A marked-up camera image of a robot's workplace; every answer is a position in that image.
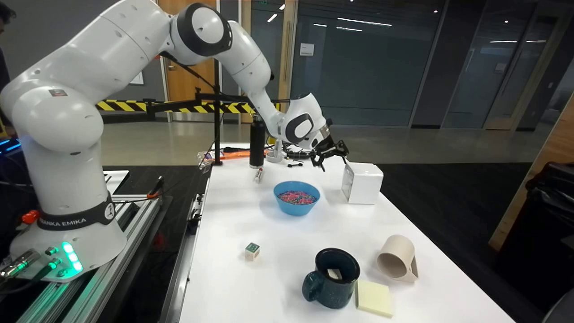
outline floor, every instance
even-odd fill
[[[535,133],[481,129],[334,128],[352,162],[372,164],[515,164],[533,162],[549,128]],[[225,124],[223,142],[250,142],[250,126]],[[106,124],[104,165],[198,165],[214,142],[208,122]]]

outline green light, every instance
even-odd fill
[[[63,243],[61,248],[67,252],[67,253],[74,253],[74,248],[70,243]]]

